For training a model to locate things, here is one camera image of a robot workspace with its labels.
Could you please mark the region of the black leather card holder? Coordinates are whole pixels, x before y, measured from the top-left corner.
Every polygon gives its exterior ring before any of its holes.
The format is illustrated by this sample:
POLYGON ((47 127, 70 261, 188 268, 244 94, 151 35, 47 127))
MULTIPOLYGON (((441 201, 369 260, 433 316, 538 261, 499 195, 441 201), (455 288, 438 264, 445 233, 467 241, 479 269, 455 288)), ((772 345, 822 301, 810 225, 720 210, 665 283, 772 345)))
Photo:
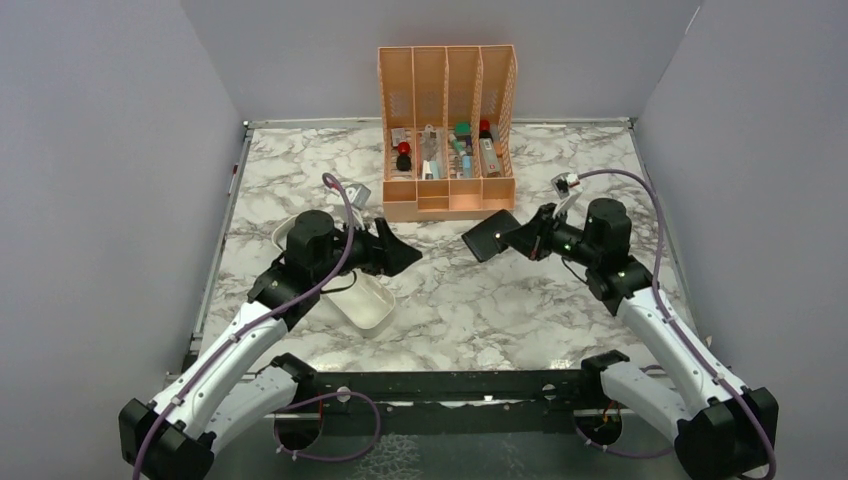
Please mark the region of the black leather card holder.
POLYGON ((491 260, 508 249, 501 237, 520 227, 508 210, 499 210, 461 235, 461 239, 479 263, 491 260))

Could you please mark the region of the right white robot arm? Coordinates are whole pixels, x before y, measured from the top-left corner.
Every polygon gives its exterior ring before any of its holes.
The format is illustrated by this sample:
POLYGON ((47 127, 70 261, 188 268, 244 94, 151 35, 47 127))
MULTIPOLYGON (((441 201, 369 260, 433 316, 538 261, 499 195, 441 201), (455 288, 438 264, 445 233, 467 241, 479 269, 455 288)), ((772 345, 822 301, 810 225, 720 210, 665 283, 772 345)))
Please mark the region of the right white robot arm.
POLYGON ((692 479, 744 477, 761 466, 773 478, 776 399, 747 386, 680 322, 656 274, 631 255, 631 230, 625 206, 601 198, 589 204, 583 228, 549 203, 496 237, 530 260, 556 254, 584 266, 594 297, 636 334, 672 383, 664 386, 629 360, 603 360, 577 380, 585 404, 624 404, 669 440, 692 479))

